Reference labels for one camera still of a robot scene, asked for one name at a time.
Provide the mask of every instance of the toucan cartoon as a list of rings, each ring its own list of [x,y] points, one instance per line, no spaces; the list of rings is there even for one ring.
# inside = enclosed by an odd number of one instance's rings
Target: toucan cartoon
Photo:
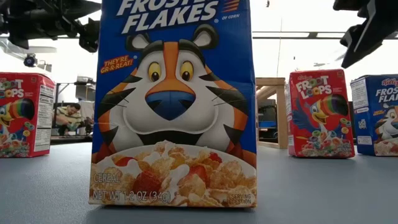
[[[35,115],[34,103],[31,99],[19,99],[14,102],[10,102],[6,105],[0,106],[0,133],[9,135],[8,127],[11,122],[18,118],[33,119]],[[22,132],[24,128],[17,131],[17,139],[22,138]]]
[[[348,104],[346,99],[339,94],[332,94],[318,100],[313,105],[305,104],[311,112],[311,117],[309,118],[304,112],[299,99],[296,100],[297,110],[293,110],[293,121],[294,124],[298,126],[299,129],[306,129],[311,133],[315,130],[320,130],[321,132],[328,132],[325,125],[328,118],[333,115],[348,115]],[[309,119],[313,119],[318,124],[316,126],[312,125]],[[337,136],[341,136],[341,125],[334,130]]]

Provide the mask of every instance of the wooden stand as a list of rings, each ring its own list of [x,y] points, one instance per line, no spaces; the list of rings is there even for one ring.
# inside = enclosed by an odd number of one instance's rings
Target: wooden stand
[[[259,141],[260,146],[287,149],[287,120],[285,102],[285,78],[256,78],[257,102],[276,94],[278,143]]]

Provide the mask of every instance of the cereal box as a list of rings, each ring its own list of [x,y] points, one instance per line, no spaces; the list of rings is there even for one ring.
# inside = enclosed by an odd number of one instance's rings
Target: cereal box
[[[351,89],[358,152],[398,156],[398,75],[366,75]]]
[[[249,2],[102,7],[89,203],[255,207]]]
[[[0,72],[0,157],[50,152],[53,90],[43,75]]]
[[[286,96],[290,155],[354,156],[344,71],[293,72]]]

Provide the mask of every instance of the tiger nose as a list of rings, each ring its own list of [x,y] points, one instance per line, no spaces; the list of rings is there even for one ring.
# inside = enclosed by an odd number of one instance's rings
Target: tiger nose
[[[162,91],[148,95],[145,100],[155,113],[171,121],[191,107],[195,101],[195,95],[182,91]]]
[[[392,125],[394,128],[398,129],[398,122],[392,122],[391,125]]]

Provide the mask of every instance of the tiger ear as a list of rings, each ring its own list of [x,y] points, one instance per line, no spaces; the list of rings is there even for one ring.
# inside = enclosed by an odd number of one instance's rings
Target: tiger ear
[[[134,52],[146,48],[152,41],[148,34],[130,35],[126,38],[126,50]]]
[[[193,33],[192,42],[201,49],[213,49],[218,45],[217,31],[209,24],[202,24]]]

